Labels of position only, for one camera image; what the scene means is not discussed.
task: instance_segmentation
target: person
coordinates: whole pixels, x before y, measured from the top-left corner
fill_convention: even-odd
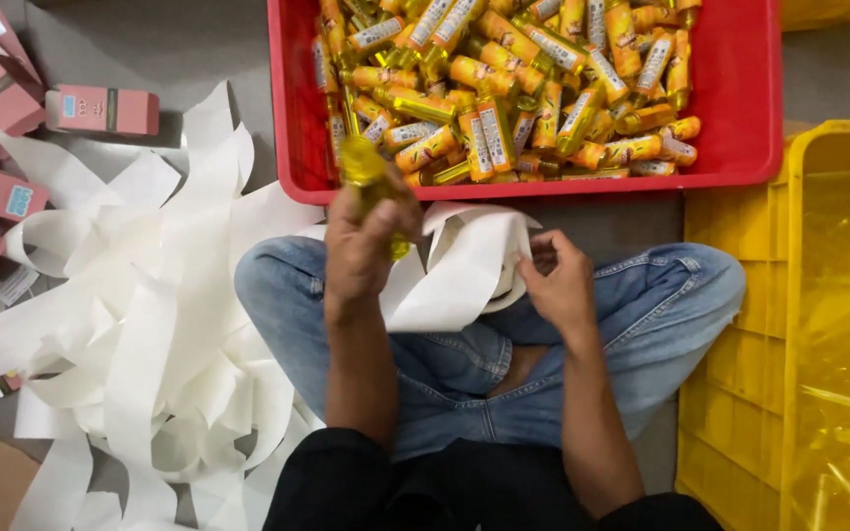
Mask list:
[[[646,496],[629,441],[738,313],[739,263],[672,244],[594,271],[550,231],[518,263],[529,296],[461,332],[388,333],[389,243],[421,235],[391,178],[365,219],[344,189],[325,242],[269,239],[236,270],[327,426],[285,463],[265,529],[720,529],[688,496]]]

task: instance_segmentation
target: yellow plastic crate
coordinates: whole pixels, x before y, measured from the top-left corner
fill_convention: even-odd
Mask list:
[[[676,489],[726,529],[850,531],[850,121],[788,138],[765,185],[688,191],[685,239],[747,293],[681,387]]]
[[[815,30],[850,21],[850,0],[782,0],[783,31]]]

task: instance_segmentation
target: blue jeans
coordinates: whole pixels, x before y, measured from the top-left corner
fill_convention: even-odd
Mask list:
[[[235,271],[235,291],[277,362],[321,419],[330,367],[323,321],[327,249],[266,240]],[[739,310],[743,268],[712,247],[672,244],[595,273],[599,332],[625,432],[635,438]],[[393,459],[458,438],[559,448],[565,348],[525,296],[462,332],[392,333],[399,415]],[[551,345],[523,386],[487,400],[513,345]]]

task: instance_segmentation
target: gray floor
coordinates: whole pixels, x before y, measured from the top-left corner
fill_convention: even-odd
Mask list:
[[[164,113],[163,144],[179,146],[180,112],[230,79],[238,115],[255,137],[249,187],[276,179],[265,0],[91,0],[42,10],[0,0],[6,16],[50,82],[151,90]],[[850,118],[850,25],[787,35],[784,40],[787,118],[820,122]],[[51,139],[75,152],[102,177],[135,157],[64,134]],[[184,168],[178,151],[171,160]],[[580,204],[528,204],[545,227],[561,227],[600,263],[681,239],[681,201],[661,194]],[[10,438],[15,402],[0,400],[0,439],[41,459],[48,443]],[[636,442],[649,491],[670,490],[676,453],[677,406],[670,401]],[[121,468],[98,468],[101,488],[125,483]],[[191,522],[191,507],[181,507]]]

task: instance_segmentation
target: black shirt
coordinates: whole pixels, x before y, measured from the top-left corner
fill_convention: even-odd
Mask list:
[[[265,529],[722,529],[693,498],[648,496],[595,522],[555,448],[457,440],[398,464],[345,428],[313,432],[277,481]]]

